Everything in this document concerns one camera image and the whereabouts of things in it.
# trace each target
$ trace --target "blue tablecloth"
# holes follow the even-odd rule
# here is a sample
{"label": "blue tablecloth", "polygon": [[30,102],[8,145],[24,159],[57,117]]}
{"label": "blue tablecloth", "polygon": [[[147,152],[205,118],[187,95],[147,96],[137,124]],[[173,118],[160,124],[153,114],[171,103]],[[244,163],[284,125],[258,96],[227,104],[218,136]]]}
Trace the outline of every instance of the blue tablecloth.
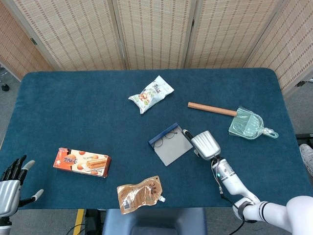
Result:
{"label": "blue tablecloth", "polygon": [[[128,97],[158,75],[175,91],[143,115]],[[259,114],[279,138],[230,136],[232,117],[187,108],[188,101]],[[156,207],[225,207],[210,162],[188,151],[165,167],[147,141],[174,122],[193,135],[209,130],[246,187],[260,200],[285,204],[312,195],[275,73],[269,69],[34,72],[21,83],[0,151],[1,170],[27,154],[25,208],[118,208],[116,187],[159,175],[165,203]],[[52,167],[58,148],[112,158],[106,179]],[[236,201],[240,196],[229,196]]]}

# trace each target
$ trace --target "orange snack box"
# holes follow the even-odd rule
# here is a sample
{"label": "orange snack box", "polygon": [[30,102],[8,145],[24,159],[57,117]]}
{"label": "orange snack box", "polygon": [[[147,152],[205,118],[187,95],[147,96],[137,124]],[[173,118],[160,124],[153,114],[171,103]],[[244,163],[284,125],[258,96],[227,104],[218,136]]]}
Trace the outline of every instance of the orange snack box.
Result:
{"label": "orange snack box", "polygon": [[59,148],[53,167],[105,178],[108,175],[110,161],[108,155]]}

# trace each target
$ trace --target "wooden handle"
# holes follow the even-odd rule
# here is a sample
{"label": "wooden handle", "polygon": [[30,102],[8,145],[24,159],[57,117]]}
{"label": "wooden handle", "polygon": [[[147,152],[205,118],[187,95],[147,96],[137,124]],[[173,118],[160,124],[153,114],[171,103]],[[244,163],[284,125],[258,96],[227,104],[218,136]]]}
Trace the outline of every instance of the wooden handle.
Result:
{"label": "wooden handle", "polygon": [[228,109],[221,109],[213,106],[208,106],[208,105],[203,105],[203,104],[197,104],[197,103],[192,103],[188,102],[188,108],[193,108],[193,109],[200,109],[208,112],[213,112],[213,113],[218,113],[218,114],[225,114],[229,116],[237,116],[237,111],[232,111]]}

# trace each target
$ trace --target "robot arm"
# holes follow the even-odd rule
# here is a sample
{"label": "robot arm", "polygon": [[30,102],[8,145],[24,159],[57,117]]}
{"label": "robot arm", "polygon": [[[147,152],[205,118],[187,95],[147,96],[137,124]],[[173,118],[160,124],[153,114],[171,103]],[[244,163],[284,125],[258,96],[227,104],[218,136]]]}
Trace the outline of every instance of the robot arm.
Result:
{"label": "robot arm", "polygon": [[313,233],[313,197],[299,196],[291,199],[286,206],[260,200],[250,192],[237,174],[222,159],[220,146],[209,131],[193,137],[187,130],[183,134],[195,147],[195,154],[212,161],[213,175],[223,194],[222,182],[231,195],[242,195],[243,198],[233,206],[235,215],[245,221],[264,221],[291,232],[293,235],[310,235]]}
{"label": "robot arm", "polygon": [[22,167],[25,159],[26,155],[20,159],[16,159],[0,178],[0,235],[10,234],[12,226],[10,216],[16,213],[18,207],[37,201],[44,191],[41,189],[32,197],[20,200],[21,189],[26,174],[35,163],[35,161],[31,160]]}

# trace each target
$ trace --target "clear plastic dustpan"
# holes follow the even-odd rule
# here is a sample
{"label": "clear plastic dustpan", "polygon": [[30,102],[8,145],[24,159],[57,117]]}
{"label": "clear plastic dustpan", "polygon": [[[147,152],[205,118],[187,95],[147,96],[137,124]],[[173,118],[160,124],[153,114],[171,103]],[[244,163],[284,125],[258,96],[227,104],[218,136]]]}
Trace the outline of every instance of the clear plastic dustpan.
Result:
{"label": "clear plastic dustpan", "polygon": [[254,140],[262,134],[274,139],[278,137],[278,134],[272,129],[264,127],[264,122],[259,115],[243,107],[238,108],[237,115],[228,131],[230,135],[240,136],[248,140]]}

